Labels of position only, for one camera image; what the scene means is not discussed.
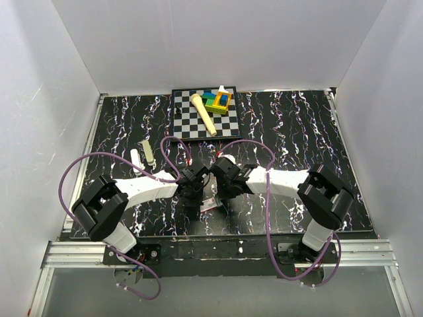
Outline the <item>cream white stapler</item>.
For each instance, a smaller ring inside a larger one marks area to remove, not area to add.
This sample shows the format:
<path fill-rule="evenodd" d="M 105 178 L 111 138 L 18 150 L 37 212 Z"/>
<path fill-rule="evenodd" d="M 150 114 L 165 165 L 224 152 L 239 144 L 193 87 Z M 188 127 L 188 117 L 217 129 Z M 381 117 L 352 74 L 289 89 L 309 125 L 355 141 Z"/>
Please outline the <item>cream white stapler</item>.
<path fill-rule="evenodd" d="M 143 147 L 143 152 L 144 152 L 147 164 L 149 166 L 155 166 L 156 160 L 155 160 L 155 157 L 153 155 L 153 150 L 151 148 L 149 141 L 147 139 L 144 139 L 141 142 L 141 146 Z"/>

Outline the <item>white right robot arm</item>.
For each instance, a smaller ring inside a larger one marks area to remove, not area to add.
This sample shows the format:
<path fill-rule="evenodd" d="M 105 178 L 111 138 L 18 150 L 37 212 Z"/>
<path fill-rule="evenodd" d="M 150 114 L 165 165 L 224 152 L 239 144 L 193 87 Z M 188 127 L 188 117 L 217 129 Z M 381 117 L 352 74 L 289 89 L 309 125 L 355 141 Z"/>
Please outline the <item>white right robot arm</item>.
<path fill-rule="evenodd" d="M 341 227 L 354 200 L 353 190 L 322 164 L 309 170 L 266 170 L 256 164 L 240 168 L 219 157 L 210 171 L 221 199 L 270 192 L 301 200 L 312 220 L 299 243 L 299 254 L 310 263 L 322 256 L 328 237 Z"/>

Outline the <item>red white staple box sleeve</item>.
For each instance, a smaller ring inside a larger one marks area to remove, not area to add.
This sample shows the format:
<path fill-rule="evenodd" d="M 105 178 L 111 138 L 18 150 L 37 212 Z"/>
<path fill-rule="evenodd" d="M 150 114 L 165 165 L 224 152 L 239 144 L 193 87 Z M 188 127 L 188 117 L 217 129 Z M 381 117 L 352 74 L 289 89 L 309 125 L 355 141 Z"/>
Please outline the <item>red white staple box sleeve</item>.
<path fill-rule="evenodd" d="M 220 206 L 222 206 L 222 202 L 220 201 L 220 199 L 218 197 L 212 197 L 202 201 L 202 204 L 200 206 L 200 212 L 205 213 L 206 211 L 215 209 Z"/>

